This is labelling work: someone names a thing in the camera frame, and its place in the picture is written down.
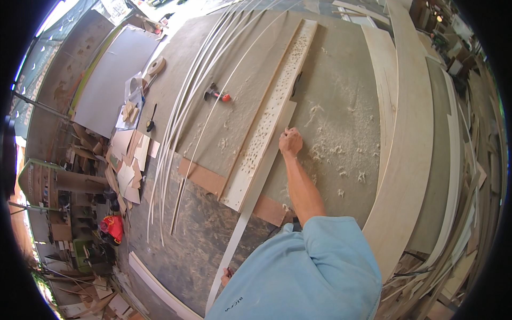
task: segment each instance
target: wooden block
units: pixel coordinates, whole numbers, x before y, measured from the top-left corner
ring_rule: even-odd
[[[137,118],[137,115],[139,114],[139,108],[133,109],[132,113],[130,114],[130,122],[133,123],[135,121],[135,118]]]

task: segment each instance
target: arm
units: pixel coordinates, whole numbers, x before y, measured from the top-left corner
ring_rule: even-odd
[[[286,128],[279,138],[279,149],[286,163],[288,192],[301,226],[314,216],[326,216],[320,193],[297,160],[302,137],[296,128]]]

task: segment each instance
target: wooden board with holes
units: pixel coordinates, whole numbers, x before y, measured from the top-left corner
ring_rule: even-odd
[[[411,17],[388,2],[398,59],[395,134],[388,166],[362,229],[383,281],[393,272],[416,225],[429,179],[433,102],[429,71]]]
[[[318,23],[313,20],[303,20],[301,22],[278,66],[269,94],[265,96],[262,106],[249,129],[233,172],[228,177],[226,190],[221,195],[221,202],[236,211],[241,211],[243,208],[253,177],[258,173],[260,162],[276,130],[282,110],[285,109],[292,94],[295,79],[301,71],[317,25]]]
[[[362,25],[372,58],[373,71],[380,111],[380,161],[377,193],[388,164],[389,152],[395,130],[398,78],[396,49],[389,32]]]

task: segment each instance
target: sawdust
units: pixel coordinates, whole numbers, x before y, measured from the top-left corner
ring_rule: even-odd
[[[359,176],[357,177],[357,182],[366,183],[366,172],[359,171]]]
[[[220,139],[219,143],[217,144],[217,147],[219,147],[221,149],[221,154],[224,153],[224,149],[226,149],[226,146],[227,146],[227,138]]]
[[[309,124],[313,121],[316,112],[318,109],[321,109],[324,112],[324,108],[322,108],[319,104],[315,105],[309,110],[309,121],[304,126],[309,126]]]
[[[203,125],[203,123],[201,122],[201,123],[198,123],[197,126],[202,126],[202,125]],[[190,151],[190,147],[192,147],[192,145],[194,144],[195,140],[197,138],[199,138],[200,135],[201,135],[201,128],[197,129],[196,134],[194,134],[194,137],[192,138],[192,141],[188,144],[187,149],[183,153],[184,157],[187,156],[187,153]]]

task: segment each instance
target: wooden plank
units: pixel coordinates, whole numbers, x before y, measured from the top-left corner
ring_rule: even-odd
[[[149,288],[167,304],[179,317],[184,320],[198,320],[202,319],[197,313],[193,312],[189,307],[184,305],[172,293],[170,293],[158,280],[151,274],[151,272],[139,260],[135,252],[130,252],[129,263],[133,270],[142,278],[142,280],[149,286]]]
[[[422,44],[407,10],[393,1],[388,6],[398,58],[395,134],[381,188],[362,230],[383,281],[392,275],[421,210],[434,130],[432,88]]]
[[[389,32],[361,25],[372,58],[380,112],[380,160],[377,193],[388,164],[395,129],[398,75],[396,49]]]
[[[278,66],[269,94],[265,95],[262,106],[249,129],[221,198],[222,203],[236,211],[242,211],[252,181],[258,175],[260,162],[276,130],[282,110],[292,94],[295,79],[304,64],[317,25],[318,23],[313,20],[301,22],[290,47]],[[260,192],[261,190],[256,194],[256,198],[259,197]]]
[[[389,25],[389,19],[388,18],[386,18],[383,15],[380,15],[378,13],[375,13],[373,11],[370,11],[368,9],[361,8],[361,7],[358,7],[356,5],[351,5],[351,4],[348,4],[348,3],[345,3],[345,2],[341,2],[341,1],[333,1],[332,4],[335,5],[335,6],[338,6],[338,7],[343,7],[343,8],[355,11],[355,12],[363,13],[365,15],[368,15],[368,16],[374,18],[375,20],[379,20],[380,22],[383,22],[383,23]]]
[[[475,250],[468,255],[464,254],[455,264],[452,274],[448,278],[448,281],[441,292],[450,301],[455,297],[457,292],[459,292],[460,288],[469,276],[477,252],[478,251]]]

